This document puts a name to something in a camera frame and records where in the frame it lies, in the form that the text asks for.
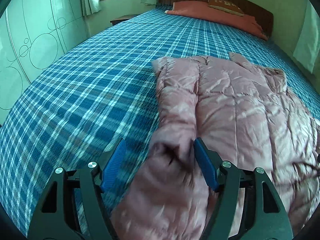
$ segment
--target quilted fabric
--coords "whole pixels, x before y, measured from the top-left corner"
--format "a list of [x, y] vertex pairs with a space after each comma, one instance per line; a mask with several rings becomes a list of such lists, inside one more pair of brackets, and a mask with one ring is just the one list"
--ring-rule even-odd
[[[153, 62], [159, 128], [148, 159], [112, 212], [120, 239], [201, 237], [214, 205], [208, 209], [209, 189], [194, 165], [197, 137], [238, 168], [262, 167], [295, 233], [318, 206], [318, 121], [287, 87], [283, 71], [256, 66], [240, 54], [230, 53], [230, 59], [162, 57]], [[239, 230], [243, 202], [240, 190], [230, 236]]]
[[[151, 61], [163, 57], [244, 55], [286, 71], [288, 85], [315, 117], [320, 96], [272, 43], [231, 27], [164, 14], [160, 7], [88, 39], [47, 68], [22, 94], [0, 128], [0, 202], [27, 234], [56, 167], [80, 168], [123, 137], [127, 155], [105, 195], [111, 211], [148, 152], [158, 124]], [[83, 211], [79, 208], [83, 222]]]

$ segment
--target bed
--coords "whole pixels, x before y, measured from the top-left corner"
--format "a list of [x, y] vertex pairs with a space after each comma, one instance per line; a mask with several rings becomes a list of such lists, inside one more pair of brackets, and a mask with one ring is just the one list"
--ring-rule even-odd
[[[288, 85], [320, 118], [320, 95], [275, 44], [232, 27], [164, 14], [174, 1], [159, 0], [156, 9], [80, 44], [47, 68], [12, 108], [0, 128], [0, 202], [24, 235], [54, 169], [82, 167], [122, 137], [127, 154], [116, 185], [104, 196], [109, 212], [117, 205], [157, 128], [151, 61], [159, 57], [228, 59], [232, 51], [281, 68]], [[251, 3], [241, 2], [248, 13]], [[273, 16], [263, 12], [257, 7], [257, 22], [265, 21], [262, 27], [271, 35]], [[81, 205], [78, 212], [82, 221]]]

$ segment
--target brown pillow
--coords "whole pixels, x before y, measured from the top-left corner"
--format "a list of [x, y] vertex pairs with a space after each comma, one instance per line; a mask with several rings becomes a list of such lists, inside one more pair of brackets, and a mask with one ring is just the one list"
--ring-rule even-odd
[[235, 4], [230, 1], [225, 0], [209, 0], [208, 5], [212, 8], [218, 9], [220, 11], [225, 11], [231, 14], [243, 16], [244, 12]]

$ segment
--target pink puffer jacket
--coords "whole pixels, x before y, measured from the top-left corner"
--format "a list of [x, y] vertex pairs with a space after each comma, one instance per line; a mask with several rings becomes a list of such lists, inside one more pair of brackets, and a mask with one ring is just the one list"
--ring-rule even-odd
[[[160, 123], [148, 159], [112, 213], [121, 240], [198, 240], [210, 218], [212, 194], [192, 143], [238, 168], [263, 167], [284, 203], [294, 233], [317, 207], [320, 128], [287, 87], [280, 69], [254, 65], [240, 54], [159, 58], [153, 62]], [[244, 192], [230, 235], [237, 233]]]

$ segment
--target metal screw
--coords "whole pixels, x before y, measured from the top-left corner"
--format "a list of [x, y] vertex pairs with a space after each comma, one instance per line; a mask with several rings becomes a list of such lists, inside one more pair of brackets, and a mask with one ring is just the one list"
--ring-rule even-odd
[[257, 167], [257, 173], [261, 173], [261, 174], [263, 174], [264, 173], [264, 169], [263, 168], [261, 168], [261, 167]]
[[56, 168], [56, 171], [55, 171], [57, 174], [60, 174], [61, 172], [63, 172], [63, 168]]
[[88, 167], [89, 168], [94, 168], [94, 167], [96, 167], [97, 166], [97, 163], [96, 162], [89, 162], [89, 164], [88, 164]]
[[230, 167], [231, 167], [231, 163], [228, 162], [228, 161], [224, 161], [224, 162], [222, 163], [222, 166], [223, 166], [223, 167], [226, 167], [226, 168], [230, 168]]

